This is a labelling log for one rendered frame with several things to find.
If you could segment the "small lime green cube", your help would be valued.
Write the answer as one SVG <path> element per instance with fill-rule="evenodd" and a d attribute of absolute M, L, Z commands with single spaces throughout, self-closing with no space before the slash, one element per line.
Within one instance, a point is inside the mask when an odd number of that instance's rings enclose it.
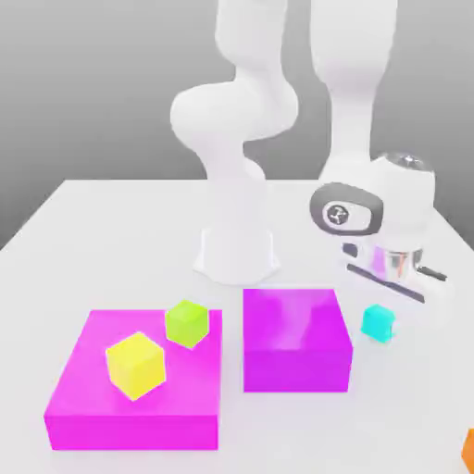
<path fill-rule="evenodd" d="M 165 315 L 166 336 L 187 349 L 194 349 L 209 333 L 208 309 L 182 300 Z"/>

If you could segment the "small orange cube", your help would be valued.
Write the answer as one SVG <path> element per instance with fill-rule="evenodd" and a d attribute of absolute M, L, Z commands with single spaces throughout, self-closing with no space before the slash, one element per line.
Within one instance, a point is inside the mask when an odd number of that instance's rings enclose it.
<path fill-rule="evenodd" d="M 468 430 L 461 452 L 462 460 L 469 474 L 474 474 L 474 428 Z"/>

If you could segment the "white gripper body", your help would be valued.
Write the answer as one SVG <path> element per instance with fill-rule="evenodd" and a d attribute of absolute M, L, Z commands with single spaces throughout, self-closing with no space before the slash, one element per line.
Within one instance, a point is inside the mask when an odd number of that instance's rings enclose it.
<path fill-rule="evenodd" d="M 431 268 L 410 270 L 401 281 L 384 281 L 357 263 L 345 269 L 363 281 L 377 303 L 389 307 L 400 323 L 449 323 L 453 319 L 453 283 Z"/>

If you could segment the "small cyan cube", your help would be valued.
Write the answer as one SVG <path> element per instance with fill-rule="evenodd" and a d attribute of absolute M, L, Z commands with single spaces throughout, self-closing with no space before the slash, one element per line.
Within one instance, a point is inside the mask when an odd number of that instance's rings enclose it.
<path fill-rule="evenodd" d="M 372 339 L 387 343 L 393 337 L 395 314 L 381 305 L 372 305 L 365 309 L 361 331 Z"/>

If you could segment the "large magenta box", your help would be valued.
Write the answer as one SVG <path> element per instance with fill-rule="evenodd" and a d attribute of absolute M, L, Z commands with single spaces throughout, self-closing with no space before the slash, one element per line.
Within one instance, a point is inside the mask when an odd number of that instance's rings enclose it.
<path fill-rule="evenodd" d="M 243 291 L 247 393 L 345 393 L 353 345 L 333 289 Z"/>
<path fill-rule="evenodd" d="M 50 445 L 69 450 L 216 450 L 222 313 L 189 349 L 162 310 L 93 310 L 44 412 Z"/>

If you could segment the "small yellow cube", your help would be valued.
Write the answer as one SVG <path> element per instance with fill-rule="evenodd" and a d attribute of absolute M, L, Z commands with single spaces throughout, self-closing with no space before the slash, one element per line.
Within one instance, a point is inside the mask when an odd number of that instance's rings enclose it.
<path fill-rule="evenodd" d="M 108 347 L 106 365 L 112 384 L 131 401 L 167 379 L 164 349 L 140 331 Z"/>

